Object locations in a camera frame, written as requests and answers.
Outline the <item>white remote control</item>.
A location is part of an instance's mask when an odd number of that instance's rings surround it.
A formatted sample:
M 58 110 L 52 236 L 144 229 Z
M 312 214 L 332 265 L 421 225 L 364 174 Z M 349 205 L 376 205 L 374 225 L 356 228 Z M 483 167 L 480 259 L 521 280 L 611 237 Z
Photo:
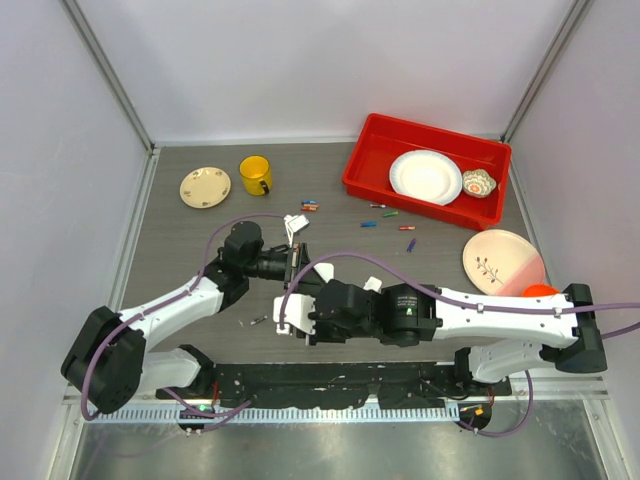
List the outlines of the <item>white remote control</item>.
M 313 270 L 319 275 L 319 277 L 325 282 L 328 283 L 330 280 L 334 278 L 335 268 L 332 263 L 317 263 Z

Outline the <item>white battery cover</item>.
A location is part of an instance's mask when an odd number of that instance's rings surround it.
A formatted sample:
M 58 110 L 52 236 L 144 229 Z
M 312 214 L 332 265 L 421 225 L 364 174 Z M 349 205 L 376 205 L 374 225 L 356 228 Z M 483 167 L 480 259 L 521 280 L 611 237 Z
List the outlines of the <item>white battery cover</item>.
M 377 293 L 381 291 L 381 288 L 382 288 L 382 281 L 373 276 L 369 277 L 363 286 L 363 289 L 365 291 L 374 291 Z

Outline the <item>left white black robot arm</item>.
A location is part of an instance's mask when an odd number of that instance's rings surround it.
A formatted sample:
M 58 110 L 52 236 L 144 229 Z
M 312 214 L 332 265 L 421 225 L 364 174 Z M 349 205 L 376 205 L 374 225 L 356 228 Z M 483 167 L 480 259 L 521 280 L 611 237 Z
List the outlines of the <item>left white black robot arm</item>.
M 137 307 L 115 312 L 93 310 L 65 357 L 61 373 L 81 394 L 81 412 L 93 420 L 111 414 L 138 393 L 157 391 L 179 400 L 212 393 L 214 366 L 192 345 L 157 352 L 155 346 L 186 326 L 216 315 L 237 303 L 252 278 L 273 280 L 296 288 L 288 299 L 274 301 L 278 332 L 290 327 L 312 332 L 303 314 L 313 295 L 334 276 L 330 263 L 312 264 L 296 235 L 309 224 L 303 215 L 282 218 L 287 241 L 263 247 L 260 226 L 247 215 L 227 223 L 230 233 L 217 255 L 186 284 Z

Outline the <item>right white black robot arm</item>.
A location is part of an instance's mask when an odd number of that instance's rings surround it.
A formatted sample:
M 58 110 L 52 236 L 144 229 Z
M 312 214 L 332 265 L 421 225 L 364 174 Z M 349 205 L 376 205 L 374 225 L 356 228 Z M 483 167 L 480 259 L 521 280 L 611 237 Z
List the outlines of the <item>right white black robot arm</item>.
M 606 354 L 592 305 L 585 284 L 541 297 L 495 297 L 406 283 L 375 291 L 331 280 L 314 299 L 308 314 L 312 329 L 305 336 L 310 345 L 373 338 L 398 347 L 491 338 L 491 345 L 464 347 L 455 354 L 453 386 L 472 395 L 528 369 L 604 372 Z

